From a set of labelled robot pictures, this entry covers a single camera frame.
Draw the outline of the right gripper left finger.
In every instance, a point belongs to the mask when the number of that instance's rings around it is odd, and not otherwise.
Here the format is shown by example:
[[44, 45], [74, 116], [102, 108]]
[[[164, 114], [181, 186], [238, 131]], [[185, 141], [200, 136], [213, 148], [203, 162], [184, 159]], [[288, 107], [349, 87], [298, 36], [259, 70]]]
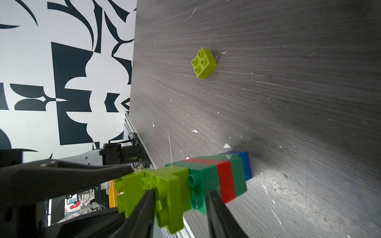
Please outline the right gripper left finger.
[[113, 223], [110, 238], [152, 238], [154, 230], [154, 219], [156, 209], [155, 190], [147, 190], [139, 201], [131, 215], [126, 218], [123, 213], [117, 215], [120, 217]]

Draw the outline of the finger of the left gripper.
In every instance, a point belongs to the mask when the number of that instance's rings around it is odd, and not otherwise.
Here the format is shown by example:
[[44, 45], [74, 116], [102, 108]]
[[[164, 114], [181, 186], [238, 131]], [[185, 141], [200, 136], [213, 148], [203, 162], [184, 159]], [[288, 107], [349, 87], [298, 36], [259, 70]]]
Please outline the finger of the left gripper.
[[133, 171], [128, 164], [93, 166], [40, 160], [1, 168], [1, 205], [31, 205], [94, 188]]
[[108, 238], [126, 221], [117, 208], [102, 209], [57, 223], [41, 232], [43, 238]]

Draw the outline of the small lime lego brick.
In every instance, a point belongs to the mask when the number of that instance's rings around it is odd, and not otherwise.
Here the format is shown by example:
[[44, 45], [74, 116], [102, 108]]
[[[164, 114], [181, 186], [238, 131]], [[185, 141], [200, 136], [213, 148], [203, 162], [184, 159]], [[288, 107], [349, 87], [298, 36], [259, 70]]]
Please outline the small lime lego brick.
[[207, 79], [208, 76], [217, 68], [217, 62], [210, 49], [202, 47], [191, 65], [197, 78]]
[[134, 170], [131, 174], [114, 180], [116, 192], [119, 194], [116, 196], [116, 205], [119, 213], [123, 213], [126, 218], [131, 215], [145, 194], [142, 186], [144, 177], [144, 172]]

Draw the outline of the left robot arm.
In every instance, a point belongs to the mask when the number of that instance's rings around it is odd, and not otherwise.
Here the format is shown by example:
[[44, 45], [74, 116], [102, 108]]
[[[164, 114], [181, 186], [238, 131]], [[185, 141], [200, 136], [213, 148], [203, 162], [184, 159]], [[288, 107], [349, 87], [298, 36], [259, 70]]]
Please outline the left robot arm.
[[48, 226], [46, 202], [130, 174], [137, 146], [108, 143], [78, 156], [28, 163], [23, 153], [1, 151], [1, 237], [107, 238], [126, 223], [113, 208]]

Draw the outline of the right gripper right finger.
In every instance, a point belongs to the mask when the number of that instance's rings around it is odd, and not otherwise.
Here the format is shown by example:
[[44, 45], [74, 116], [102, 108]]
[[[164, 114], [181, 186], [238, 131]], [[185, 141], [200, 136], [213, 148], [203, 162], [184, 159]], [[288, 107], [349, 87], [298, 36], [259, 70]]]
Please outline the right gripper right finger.
[[206, 213], [210, 238], [248, 238], [215, 190], [208, 190]]

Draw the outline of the long lime lego brick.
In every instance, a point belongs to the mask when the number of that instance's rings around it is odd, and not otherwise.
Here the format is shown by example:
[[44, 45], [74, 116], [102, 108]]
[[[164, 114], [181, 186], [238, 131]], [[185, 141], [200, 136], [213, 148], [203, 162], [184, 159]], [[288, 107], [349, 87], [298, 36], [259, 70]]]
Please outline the long lime lego brick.
[[175, 234], [184, 228], [183, 213], [191, 209], [189, 170], [179, 166], [143, 170], [144, 190], [155, 190], [155, 217], [160, 228]]

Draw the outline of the dark green lego brick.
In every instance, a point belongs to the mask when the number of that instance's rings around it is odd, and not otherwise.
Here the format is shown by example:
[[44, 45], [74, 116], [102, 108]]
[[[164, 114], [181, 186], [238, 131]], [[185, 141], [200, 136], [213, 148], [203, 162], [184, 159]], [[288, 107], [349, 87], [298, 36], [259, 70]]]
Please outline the dark green lego brick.
[[166, 166], [183, 167], [189, 170], [187, 184], [191, 189], [191, 208], [206, 215], [207, 211], [205, 201], [207, 192], [209, 190], [215, 190], [219, 195], [221, 195], [217, 166], [184, 161], [174, 162], [167, 164]]
[[236, 197], [247, 192], [244, 161], [239, 154], [225, 153], [225, 154], [218, 154], [213, 156], [200, 156], [200, 157], [197, 157], [197, 159], [230, 161], [231, 167], [232, 167]]

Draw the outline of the red lego brick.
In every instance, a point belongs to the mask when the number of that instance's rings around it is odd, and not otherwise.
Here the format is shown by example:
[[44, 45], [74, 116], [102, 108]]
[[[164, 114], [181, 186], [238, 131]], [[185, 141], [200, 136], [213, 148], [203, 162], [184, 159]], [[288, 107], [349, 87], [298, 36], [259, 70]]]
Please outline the red lego brick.
[[218, 168], [222, 201], [228, 203], [236, 198], [232, 167], [229, 161], [192, 158], [184, 162], [216, 165]]

